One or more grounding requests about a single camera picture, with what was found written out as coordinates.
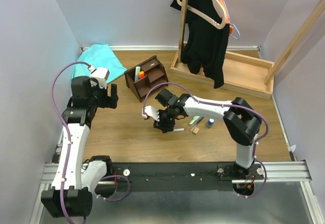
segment wooden stand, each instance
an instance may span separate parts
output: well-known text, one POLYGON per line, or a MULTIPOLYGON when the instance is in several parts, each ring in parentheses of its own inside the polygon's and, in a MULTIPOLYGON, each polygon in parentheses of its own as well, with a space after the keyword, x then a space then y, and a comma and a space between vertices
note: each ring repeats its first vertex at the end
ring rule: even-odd
MULTIPOLYGON (((188 70, 187 65, 181 62, 181 52, 184 44, 187 1, 188 0, 182 0, 179 47, 171 66, 171 73, 176 76, 213 85, 214 81, 210 78, 206 78, 202 70, 198 74, 192 74, 188 70)), ((273 94, 273 82, 275 74, 279 71, 281 66, 289 58, 293 51, 298 47, 301 41, 306 37, 309 30, 312 28, 324 10, 325 0, 320 0, 275 63, 250 56, 226 52, 223 63, 223 88, 263 99, 269 99, 273 94)))
MULTIPOLYGON (((192 74, 186 64, 177 62, 178 57, 177 52, 171 66, 171 74, 213 86, 214 81, 204 76, 203 69, 198 74, 192 74)), ((273 65, 273 62, 267 60, 227 51, 223 63, 222 88, 269 99, 273 93, 273 78, 267 85, 264 84, 264 80, 273 65)))
POLYGON ((147 93, 152 87, 160 83, 168 82, 165 68, 163 64, 161 64, 161 62, 157 59, 156 55, 136 65, 135 67, 128 69, 124 72, 124 75, 127 87, 131 89, 131 91, 140 102, 144 100, 147 93), (134 81, 136 67, 140 67, 141 70, 145 72, 146 76, 137 81, 134 81))

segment floor trim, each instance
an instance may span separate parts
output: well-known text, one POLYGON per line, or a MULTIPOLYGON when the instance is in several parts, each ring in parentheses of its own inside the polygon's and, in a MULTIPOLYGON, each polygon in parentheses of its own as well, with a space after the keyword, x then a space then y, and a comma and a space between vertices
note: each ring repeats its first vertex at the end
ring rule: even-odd
POLYGON ((273 100, 273 103, 274 103, 274 106, 275 106, 276 114, 278 115, 278 118, 279 118, 279 121, 280 121, 280 125, 281 125, 281 128, 282 128, 282 132, 283 132, 283 136, 284 136, 284 139, 285 139, 286 146, 288 148, 288 151, 291 152, 289 140, 288 140, 288 137, 287 137, 285 129, 284 129, 283 121, 282 121, 282 118, 281 118, 281 115, 280 115, 280 112, 279 112, 278 105, 277 105, 276 100, 274 98, 274 94, 272 95, 272 100, 273 100))
POLYGON ((301 189, 304 193, 305 200, 314 224, 324 224, 316 196, 314 195, 310 182, 300 182, 301 189))
MULTIPOLYGON (((117 45, 110 46, 111 50, 178 50, 178 46, 169 45, 117 45)), ((228 46, 227 50, 259 50, 258 46, 228 46)))

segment white wall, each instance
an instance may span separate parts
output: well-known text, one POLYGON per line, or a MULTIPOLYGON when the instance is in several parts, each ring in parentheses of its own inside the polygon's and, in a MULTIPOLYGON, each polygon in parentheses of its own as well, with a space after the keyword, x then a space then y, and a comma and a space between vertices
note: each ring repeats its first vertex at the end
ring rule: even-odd
MULTIPOLYGON (((61 128, 50 85, 80 48, 55 0, 1 0, 0 13, 0 222, 29 223, 61 128)), ((57 86, 61 110, 70 74, 57 86)))
MULTIPOLYGON (((81 46, 178 45, 180 12, 172 0, 57 0, 81 46)), ((261 45, 287 0, 226 0, 242 38, 230 46, 261 45)))
MULTIPOLYGON (((289 0, 262 46, 262 56, 275 61, 319 0, 289 0)), ((295 156, 306 159, 312 188, 325 216, 325 15, 275 77, 274 96, 295 156)))

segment black jacket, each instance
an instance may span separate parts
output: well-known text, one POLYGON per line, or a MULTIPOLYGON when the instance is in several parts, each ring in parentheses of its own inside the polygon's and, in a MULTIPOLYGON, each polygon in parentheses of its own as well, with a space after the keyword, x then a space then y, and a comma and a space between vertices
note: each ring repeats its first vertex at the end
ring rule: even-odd
MULTIPOLYGON (((188 0, 188 5, 221 23, 221 18, 211 0, 188 0)), ((176 0, 172 2, 171 7, 181 10, 176 0)), ((189 37, 181 54, 182 62, 187 64, 190 72, 194 74, 203 67, 205 76, 214 80, 214 88, 223 86, 222 66, 228 45, 229 24, 226 24, 223 29, 216 29, 189 10, 186 13, 186 23, 188 23, 189 37)))

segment teal cloth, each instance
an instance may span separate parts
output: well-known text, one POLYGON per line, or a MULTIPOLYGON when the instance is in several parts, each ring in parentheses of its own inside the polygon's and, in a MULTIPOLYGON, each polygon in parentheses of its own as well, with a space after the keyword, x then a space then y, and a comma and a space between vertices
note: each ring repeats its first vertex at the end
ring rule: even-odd
MULTIPOLYGON (((78 58, 78 61, 85 61, 95 68, 107 68, 110 71, 110 75, 106 80, 110 83, 122 76, 126 71, 121 62, 117 59, 114 52, 110 49, 108 45, 92 45, 78 58)), ((87 66, 83 64, 76 64, 74 66, 71 79, 79 76, 89 76, 90 71, 87 66)))

